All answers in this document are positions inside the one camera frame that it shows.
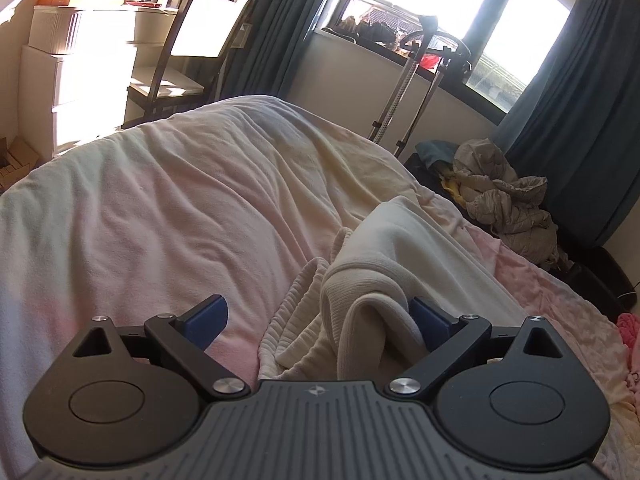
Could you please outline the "cream white zip sweatshirt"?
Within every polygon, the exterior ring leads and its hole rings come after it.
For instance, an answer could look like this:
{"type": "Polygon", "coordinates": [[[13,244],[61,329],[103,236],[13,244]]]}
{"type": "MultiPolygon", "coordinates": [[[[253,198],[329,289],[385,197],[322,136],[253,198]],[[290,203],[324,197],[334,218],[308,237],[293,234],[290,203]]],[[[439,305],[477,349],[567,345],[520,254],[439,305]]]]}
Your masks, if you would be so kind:
{"type": "Polygon", "coordinates": [[[260,343],[259,378],[390,382],[427,354],[409,313],[414,298],[454,318],[504,326],[525,318],[460,214],[397,196],[340,229],[330,258],[296,276],[260,343]]]}

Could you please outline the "pastel rainbow bed blanket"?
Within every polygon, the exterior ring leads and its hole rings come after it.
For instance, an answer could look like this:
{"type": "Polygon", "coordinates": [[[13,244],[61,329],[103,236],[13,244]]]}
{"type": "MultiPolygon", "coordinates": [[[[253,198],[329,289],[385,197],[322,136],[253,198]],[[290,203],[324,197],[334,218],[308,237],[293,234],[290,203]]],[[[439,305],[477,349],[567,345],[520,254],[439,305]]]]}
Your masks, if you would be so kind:
{"type": "Polygon", "coordinates": [[[74,148],[1,197],[1,474],[37,457],[23,405],[98,314],[138,325],[226,298],[210,354],[247,382],[258,346],[302,267],[341,228],[402,195],[496,278],[523,314],[553,324],[599,384],[611,426],[597,456],[639,474],[639,403],[627,348],[588,301],[421,186],[384,148],[273,96],[241,96],[74,148]]]}

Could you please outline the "yellow cloth on sofa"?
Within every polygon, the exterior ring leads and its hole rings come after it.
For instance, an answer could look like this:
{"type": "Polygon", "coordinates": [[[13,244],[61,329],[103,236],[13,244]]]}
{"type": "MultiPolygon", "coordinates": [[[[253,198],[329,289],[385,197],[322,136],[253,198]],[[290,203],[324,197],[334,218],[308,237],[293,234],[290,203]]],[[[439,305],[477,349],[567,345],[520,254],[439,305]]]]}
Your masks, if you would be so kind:
{"type": "Polygon", "coordinates": [[[453,178],[445,178],[442,177],[440,179],[440,184],[442,188],[451,195],[452,199],[460,206],[465,206],[465,199],[462,197],[460,193],[460,185],[457,180],[453,178]]]}

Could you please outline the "beige crumpled quilted jacket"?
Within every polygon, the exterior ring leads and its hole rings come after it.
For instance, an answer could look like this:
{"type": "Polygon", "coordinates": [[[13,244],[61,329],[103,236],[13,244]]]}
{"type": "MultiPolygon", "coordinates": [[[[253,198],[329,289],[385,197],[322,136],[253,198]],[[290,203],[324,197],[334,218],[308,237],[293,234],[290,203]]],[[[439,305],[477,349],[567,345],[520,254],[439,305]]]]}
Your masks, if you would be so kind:
{"type": "Polygon", "coordinates": [[[518,255],[538,266],[559,259],[556,226],[541,208],[545,177],[520,177],[491,140],[461,144],[452,161],[452,177],[468,215],[486,226],[518,255]]]}

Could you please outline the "black sofa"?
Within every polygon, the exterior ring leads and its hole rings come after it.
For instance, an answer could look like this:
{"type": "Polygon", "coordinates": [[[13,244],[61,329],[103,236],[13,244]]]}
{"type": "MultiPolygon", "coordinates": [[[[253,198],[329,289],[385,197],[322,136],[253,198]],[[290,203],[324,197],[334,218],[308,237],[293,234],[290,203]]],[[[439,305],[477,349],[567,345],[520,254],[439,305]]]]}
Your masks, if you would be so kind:
{"type": "Polygon", "coordinates": [[[558,246],[567,263],[559,261],[549,272],[589,300],[597,309],[616,322],[622,313],[631,312],[638,301],[639,285],[631,280],[608,253],[559,227],[558,246]]]}

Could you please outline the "pink fleece bathrobe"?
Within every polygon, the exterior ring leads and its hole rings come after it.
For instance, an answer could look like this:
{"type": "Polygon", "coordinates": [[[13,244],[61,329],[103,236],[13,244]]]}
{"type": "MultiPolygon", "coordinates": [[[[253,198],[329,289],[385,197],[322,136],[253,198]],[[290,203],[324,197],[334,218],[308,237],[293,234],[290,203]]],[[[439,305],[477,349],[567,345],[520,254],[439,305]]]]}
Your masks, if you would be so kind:
{"type": "Polygon", "coordinates": [[[617,318],[616,326],[627,350],[627,384],[634,393],[638,393],[640,321],[633,313],[623,313],[617,318]]]}

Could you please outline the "teal curtain right of window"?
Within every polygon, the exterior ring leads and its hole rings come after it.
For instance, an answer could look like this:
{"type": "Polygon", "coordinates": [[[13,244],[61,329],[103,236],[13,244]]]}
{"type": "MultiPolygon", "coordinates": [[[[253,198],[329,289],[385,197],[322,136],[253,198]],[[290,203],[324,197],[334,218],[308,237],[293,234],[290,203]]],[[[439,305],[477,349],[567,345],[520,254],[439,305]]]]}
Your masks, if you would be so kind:
{"type": "Polygon", "coordinates": [[[605,243],[639,198],[639,0],[577,0],[492,140],[547,178],[555,221],[605,243]]]}

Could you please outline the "teal curtain of window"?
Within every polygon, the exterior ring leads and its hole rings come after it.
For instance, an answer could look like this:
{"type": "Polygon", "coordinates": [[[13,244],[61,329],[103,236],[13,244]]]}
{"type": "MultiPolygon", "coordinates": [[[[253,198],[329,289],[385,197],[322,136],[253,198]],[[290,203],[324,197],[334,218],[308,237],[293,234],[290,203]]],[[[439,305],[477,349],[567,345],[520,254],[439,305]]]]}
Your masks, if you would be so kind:
{"type": "Polygon", "coordinates": [[[605,243],[639,198],[639,0],[577,0],[492,140],[547,178],[555,221],[605,243]]]}
{"type": "Polygon", "coordinates": [[[224,72],[224,99],[247,94],[283,98],[307,47],[326,0],[253,0],[245,47],[224,72]]]}

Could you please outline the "dark chair with white back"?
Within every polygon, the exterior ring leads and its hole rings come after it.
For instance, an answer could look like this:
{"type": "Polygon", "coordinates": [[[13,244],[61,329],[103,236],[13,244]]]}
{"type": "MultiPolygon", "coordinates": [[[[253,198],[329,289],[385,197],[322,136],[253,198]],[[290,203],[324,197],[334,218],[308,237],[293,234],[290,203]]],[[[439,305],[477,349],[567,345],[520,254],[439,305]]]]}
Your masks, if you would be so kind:
{"type": "Polygon", "coordinates": [[[132,73],[127,98],[140,108],[141,115],[125,120],[122,128],[204,104],[218,76],[198,82],[171,68],[169,62],[172,58],[201,58],[221,68],[252,1],[181,0],[156,64],[138,67],[132,73]]]}

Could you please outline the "white drawer cabinet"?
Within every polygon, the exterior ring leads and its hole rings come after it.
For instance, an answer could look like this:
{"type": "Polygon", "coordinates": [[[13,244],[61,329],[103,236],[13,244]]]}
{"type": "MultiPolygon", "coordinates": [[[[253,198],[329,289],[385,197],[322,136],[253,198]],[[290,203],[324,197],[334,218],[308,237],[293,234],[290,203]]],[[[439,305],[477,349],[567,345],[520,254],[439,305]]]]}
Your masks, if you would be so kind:
{"type": "Polygon", "coordinates": [[[125,121],[137,58],[160,53],[174,10],[36,6],[18,82],[18,135],[48,160],[125,121]]]}

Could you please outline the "dark framed window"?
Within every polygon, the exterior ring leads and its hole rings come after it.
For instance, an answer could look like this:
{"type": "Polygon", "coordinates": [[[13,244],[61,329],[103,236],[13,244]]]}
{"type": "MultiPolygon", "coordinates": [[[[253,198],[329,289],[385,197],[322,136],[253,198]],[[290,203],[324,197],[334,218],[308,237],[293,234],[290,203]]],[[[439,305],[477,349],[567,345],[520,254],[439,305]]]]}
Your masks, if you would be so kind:
{"type": "Polygon", "coordinates": [[[541,68],[576,0],[337,0],[325,29],[400,64],[401,39],[437,18],[431,47],[469,59],[452,66],[442,88],[498,124],[541,68]]]}

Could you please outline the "teal curtain left of window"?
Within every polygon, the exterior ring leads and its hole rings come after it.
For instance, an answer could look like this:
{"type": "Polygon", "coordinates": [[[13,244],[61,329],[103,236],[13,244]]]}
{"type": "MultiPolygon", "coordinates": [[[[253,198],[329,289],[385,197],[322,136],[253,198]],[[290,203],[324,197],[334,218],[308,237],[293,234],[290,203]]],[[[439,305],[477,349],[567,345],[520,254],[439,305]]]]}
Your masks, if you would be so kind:
{"type": "Polygon", "coordinates": [[[247,94],[283,98],[307,47],[326,0],[253,0],[245,47],[224,72],[224,99],[247,94]]]}

